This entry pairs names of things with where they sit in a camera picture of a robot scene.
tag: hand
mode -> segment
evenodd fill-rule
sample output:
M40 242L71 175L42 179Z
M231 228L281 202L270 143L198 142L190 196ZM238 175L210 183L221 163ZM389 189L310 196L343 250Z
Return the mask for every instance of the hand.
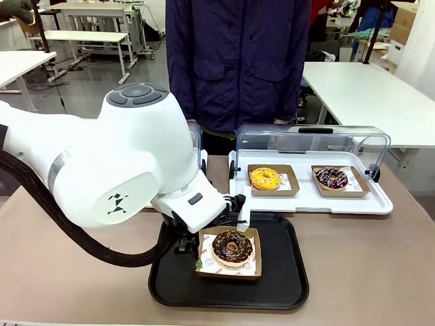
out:
M280 119L275 119L273 124L288 124L288 121L280 120Z

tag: black logo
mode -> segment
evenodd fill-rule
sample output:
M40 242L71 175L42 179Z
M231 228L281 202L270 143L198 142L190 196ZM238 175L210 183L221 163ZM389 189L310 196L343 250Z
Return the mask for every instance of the black logo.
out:
M120 197L121 197L120 194L116 194L116 195L110 196L107 199L107 200L111 200L112 198L115 199L115 209L110 211L110 212L107 212L108 215L111 214L111 213L118 212L118 211L122 211L123 213L127 213L121 206L119 206L119 204L121 203L121 201L124 200L124 198L127 198L128 195L125 195L124 197L121 197L121 198Z

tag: white plastic tray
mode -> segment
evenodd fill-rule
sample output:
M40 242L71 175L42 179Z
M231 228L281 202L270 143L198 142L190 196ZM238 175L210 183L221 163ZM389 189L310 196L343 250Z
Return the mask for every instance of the white plastic tray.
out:
M229 164L236 160L232 151ZM249 185L247 166L249 164L288 164L291 165L299 182L299 192L290 198L251 197L251 211L273 212L331 212L341 214L388 214L393 204L378 183L365 174L361 160L352 153L343 151L308 151L306 154L278 153L270 150L239 151L241 168L230 180L231 196L240 194L243 186ZM313 180L311 165L354 166L364 178L370 193L363 198L323 198Z
M207 167L207 163L208 163L208 159L209 159L209 154L207 153L207 151L205 149L201 150L201 161L204 160L205 161L205 166ZM194 148L193 149L193 156L195 157L195 160L198 160L198 149ZM146 209L152 209L152 205L151 203L147 203L145 205Z

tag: gray ring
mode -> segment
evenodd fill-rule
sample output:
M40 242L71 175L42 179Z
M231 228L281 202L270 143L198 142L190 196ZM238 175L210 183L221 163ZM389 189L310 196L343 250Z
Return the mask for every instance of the gray ring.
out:
M57 156L57 158L53 161L50 167L50 171L48 171L48 177L47 177L48 189L52 194L53 194L54 182L56 181L57 174L70 158L71 158L71 153L69 152L69 149L66 149L62 153L60 153Z

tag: person in purple jacket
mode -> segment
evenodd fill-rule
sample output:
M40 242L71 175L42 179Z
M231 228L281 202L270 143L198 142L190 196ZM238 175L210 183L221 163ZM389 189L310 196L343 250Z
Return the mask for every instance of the person in purple jacket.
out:
M242 124L298 107L311 0L167 0L169 85L204 148L227 155Z

